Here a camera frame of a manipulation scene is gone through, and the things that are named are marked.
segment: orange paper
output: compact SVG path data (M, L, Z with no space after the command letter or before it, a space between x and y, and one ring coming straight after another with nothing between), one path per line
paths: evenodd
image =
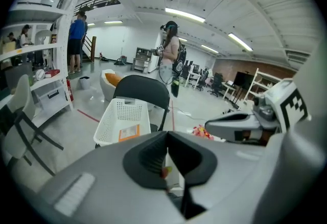
M138 136L139 136L139 124L135 125L135 126L128 127L128 128L121 129L119 131L118 142L133 139L133 138L136 138Z

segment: blue shirt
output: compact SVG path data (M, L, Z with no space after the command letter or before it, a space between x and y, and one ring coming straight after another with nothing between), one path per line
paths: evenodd
M85 23L81 19L77 19L71 24L69 29L69 39L82 39L85 33Z

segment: black shorts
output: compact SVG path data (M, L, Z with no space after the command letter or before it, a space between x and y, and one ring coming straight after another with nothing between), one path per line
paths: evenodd
M70 39L67 45L68 55L80 55L81 52L81 40L80 39Z

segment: backpack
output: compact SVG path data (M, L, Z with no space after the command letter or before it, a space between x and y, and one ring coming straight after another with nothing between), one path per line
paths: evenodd
M180 74L183 70L183 66L186 60L186 50L182 47L182 44L179 42L178 55L173 63L173 72Z
M16 49L20 49L20 35L18 36L18 38L16 39Z

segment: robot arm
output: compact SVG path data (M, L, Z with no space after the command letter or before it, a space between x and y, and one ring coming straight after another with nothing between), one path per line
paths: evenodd
M212 135L232 142L259 140L265 131L285 133L290 126L308 116L306 105L292 79L284 79L255 97L252 112L234 111L205 123Z

